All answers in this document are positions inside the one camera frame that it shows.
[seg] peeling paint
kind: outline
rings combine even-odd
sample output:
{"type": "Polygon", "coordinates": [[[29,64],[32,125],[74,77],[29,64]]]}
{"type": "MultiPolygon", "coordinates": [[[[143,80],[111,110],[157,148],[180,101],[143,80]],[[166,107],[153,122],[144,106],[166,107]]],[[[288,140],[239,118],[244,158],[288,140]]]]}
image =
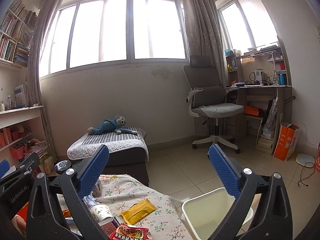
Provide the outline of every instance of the peeling paint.
{"type": "Polygon", "coordinates": [[[168,79],[171,73],[172,72],[166,66],[162,66],[161,68],[159,67],[151,70],[151,75],[153,76],[160,75],[162,76],[163,79],[168,79]]]}

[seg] chair seat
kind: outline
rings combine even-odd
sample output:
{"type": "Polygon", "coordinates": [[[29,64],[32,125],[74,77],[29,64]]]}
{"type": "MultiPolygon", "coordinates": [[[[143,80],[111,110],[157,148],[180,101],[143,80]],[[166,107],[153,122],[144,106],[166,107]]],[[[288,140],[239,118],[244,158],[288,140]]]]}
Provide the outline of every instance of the chair seat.
{"type": "Polygon", "coordinates": [[[199,106],[192,109],[193,112],[210,118],[222,118],[240,114],[244,111],[241,105],[223,103],[211,106],[199,106]]]}

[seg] black striped fabric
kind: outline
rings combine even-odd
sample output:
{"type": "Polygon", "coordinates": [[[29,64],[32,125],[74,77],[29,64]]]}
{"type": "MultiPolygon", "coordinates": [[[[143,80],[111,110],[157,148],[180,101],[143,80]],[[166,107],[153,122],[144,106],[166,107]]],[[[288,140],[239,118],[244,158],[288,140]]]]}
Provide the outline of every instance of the black striped fabric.
{"type": "Polygon", "coordinates": [[[100,135],[97,134],[88,134],[87,138],[83,141],[82,145],[86,144],[99,144],[99,143],[106,143],[106,142],[113,142],[113,141],[121,141],[121,140],[128,140],[128,139],[137,139],[143,142],[143,138],[140,134],[138,127],[124,127],[128,130],[137,131],[138,134],[129,134],[129,133],[121,133],[117,134],[114,131],[103,133],[100,135]]]}

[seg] red food package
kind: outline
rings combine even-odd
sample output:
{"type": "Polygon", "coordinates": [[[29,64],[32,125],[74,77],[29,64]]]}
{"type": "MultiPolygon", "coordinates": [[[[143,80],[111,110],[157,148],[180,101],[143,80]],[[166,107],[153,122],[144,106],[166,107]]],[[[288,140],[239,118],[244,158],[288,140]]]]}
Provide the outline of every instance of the red food package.
{"type": "Polygon", "coordinates": [[[148,228],[138,228],[126,224],[121,224],[109,237],[111,240],[152,240],[148,228]]]}

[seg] chair headrest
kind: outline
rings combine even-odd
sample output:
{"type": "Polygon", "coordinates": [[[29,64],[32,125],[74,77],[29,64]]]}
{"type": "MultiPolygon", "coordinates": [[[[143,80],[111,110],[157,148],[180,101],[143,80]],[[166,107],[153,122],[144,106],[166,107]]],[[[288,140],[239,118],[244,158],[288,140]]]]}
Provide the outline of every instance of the chair headrest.
{"type": "Polygon", "coordinates": [[[209,67],[211,66],[211,60],[207,56],[190,55],[189,65],[190,67],[209,67]]]}

